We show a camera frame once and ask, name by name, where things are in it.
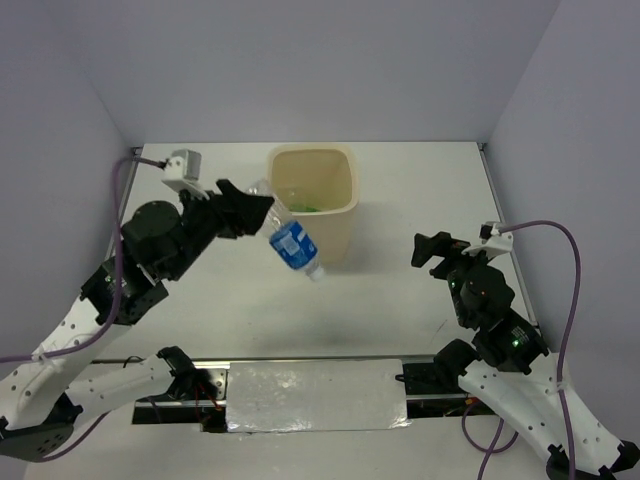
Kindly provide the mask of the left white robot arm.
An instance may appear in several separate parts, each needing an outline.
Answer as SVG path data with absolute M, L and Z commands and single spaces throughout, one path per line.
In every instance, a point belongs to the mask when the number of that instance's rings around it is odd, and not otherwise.
M 181 190 L 178 205 L 145 203 L 121 225 L 114 255 L 82 286 L 54 331 L 2 380 L 3 456 L 48 461 L 77 427 L 141 398 L 182 399 L 197 389 L 216 395 L 210 376 L 177 346 L 109 374 L 80 377 L 167 298 L 166 282 L 179 280 L 214 239 L 261 229 L 272 196 L 247 194 L 228 180 L 216 185 L 203 195 Z

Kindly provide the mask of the clear bottle blue label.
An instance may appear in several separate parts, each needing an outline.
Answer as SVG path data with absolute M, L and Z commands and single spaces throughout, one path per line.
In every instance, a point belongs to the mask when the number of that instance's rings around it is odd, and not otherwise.
M 278 198 L 270 183 L 266 179 L 258 180 L 246 192 L 274 200 L 259 232 L 282 261 L 291 270 L 303 272 L 312 281 L 321 280 L 325 270 L 320 262 L 318 247 L 307 230 Z

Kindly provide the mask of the green plastic bottle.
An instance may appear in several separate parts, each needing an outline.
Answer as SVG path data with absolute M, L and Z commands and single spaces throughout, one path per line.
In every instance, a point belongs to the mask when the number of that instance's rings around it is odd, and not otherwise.
M 288 209 L 293 213 L 320 213 L 323 211 L 321 207 L 310 205 L 307 202 L 292 202 L 288 205 Z

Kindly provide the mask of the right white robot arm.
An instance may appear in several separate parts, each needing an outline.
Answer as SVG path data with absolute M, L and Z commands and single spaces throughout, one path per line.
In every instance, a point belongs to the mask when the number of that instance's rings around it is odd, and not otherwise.
M 416 234 L 411 264 L 432 258 L 446 282 L 458 324 L 474 333 L 434 358 L 436 383 L 461 389 L 501 417 L 545 464 L 550 479 L 613 479 L 639 461 L 638 447 L 612 434 L 558 372 L 560 356 L 539 330 L 512 309 L 515 298 L 492 260 L 511 252 L 511 235 L 486 224 L 472 245 L 448 232 Z

